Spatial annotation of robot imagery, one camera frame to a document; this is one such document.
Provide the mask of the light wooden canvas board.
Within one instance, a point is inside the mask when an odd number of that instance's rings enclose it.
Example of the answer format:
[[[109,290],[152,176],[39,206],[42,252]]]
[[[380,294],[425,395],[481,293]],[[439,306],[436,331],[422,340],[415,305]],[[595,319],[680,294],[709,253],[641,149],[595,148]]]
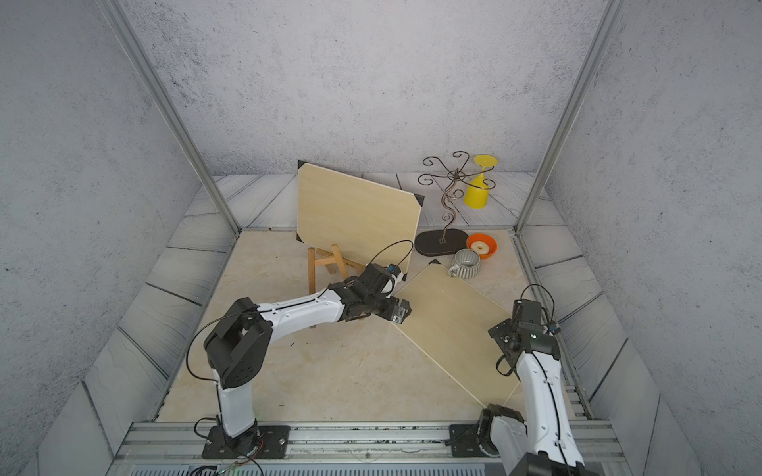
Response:
[[[399,329],[480,404],[504,405],[520,384],[497,372],[502,352],[488,329],[509,319],[527,280],[510,260],[484,265],[462,280],[444,264],[426,264],[399,293],[412,305]]]
[[[297,234],[346,259],[408,272],[424,196],[311,163],[298,167]]]

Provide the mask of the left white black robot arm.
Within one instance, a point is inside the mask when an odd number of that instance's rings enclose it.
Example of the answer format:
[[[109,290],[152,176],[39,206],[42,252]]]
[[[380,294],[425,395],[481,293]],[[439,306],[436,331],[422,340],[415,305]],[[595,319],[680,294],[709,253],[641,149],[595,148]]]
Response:
[[[311,326],[371,315],[401,324],[411,313],[406,299],[393,296],[403,278],[397,264],[372,263],[358,276],[291,301],[253,303],[249,297],[235,301],[212,323],[214,329],[204,339],[219,412],[204,438],[202,458],[249,459],[274,446],[274,438],[259,430],[252,400],[253,379],[271,343]]]

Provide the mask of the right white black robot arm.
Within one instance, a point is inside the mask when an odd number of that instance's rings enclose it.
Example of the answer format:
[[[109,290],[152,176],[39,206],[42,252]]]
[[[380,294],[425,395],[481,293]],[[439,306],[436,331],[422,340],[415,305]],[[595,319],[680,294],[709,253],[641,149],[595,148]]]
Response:
[[[500,361],[521,383],[525,411],[490,405],[476,427],[479,449],[508,475],[591,475],[577,448],[562,385],[561,351],[537,301],[514,301],[512,317],[489,329]]]

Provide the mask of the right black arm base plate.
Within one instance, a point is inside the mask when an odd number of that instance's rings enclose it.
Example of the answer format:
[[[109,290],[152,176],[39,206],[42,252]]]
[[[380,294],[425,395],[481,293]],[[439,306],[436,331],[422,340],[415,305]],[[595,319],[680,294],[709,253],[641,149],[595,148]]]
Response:
[[[494,456],[494,451],[488,448],[486,436],[478,424],[451,424],[444,445],[450,448],[453,458]]]

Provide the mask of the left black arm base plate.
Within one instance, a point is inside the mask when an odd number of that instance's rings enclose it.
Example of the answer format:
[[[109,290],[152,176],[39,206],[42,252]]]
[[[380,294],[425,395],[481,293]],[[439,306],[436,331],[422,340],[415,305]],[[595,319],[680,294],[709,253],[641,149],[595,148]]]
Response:
[[[283,459],[291,426],[254,426],[243,434],[229,436],[219,424],[206,437],[202,459]]]

